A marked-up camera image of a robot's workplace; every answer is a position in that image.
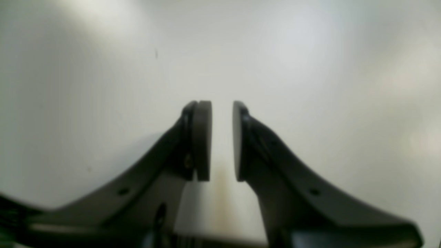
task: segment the white wall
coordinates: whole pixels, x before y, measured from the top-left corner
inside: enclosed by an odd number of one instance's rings
[[[176,229],[264,243],[234,176],[232,101],[312,169],[441,239],[441,7],[432,1],[14,0],[0,17],[0,191],[56,208],[213,102],[212,180]]]

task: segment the screw hole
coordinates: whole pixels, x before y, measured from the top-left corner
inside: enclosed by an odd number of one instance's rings
[[[120,191],[118,191],[119,196],[127,195],[130,192],[129,188],[122,188]]]
[[[165,223],[165,216],[167,215],[167,206],[162,203],[156,211],[155,220],[153,223],[154,229],[160,229]]]
[[[318,189],[316,189],[316,188],[310,189],[309,193],[311,193],[312,195],[315,195],[315,196],[319,196],[320,195],[320,191]]]

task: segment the white surface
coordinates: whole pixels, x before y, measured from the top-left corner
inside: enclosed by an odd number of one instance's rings
[[[0,16],[0,191],[56,208],[213,102],[212,180],[176,229],[265,242],[235,181],[232,101],[311,168],[441,239],[436,1],[11,0]]]

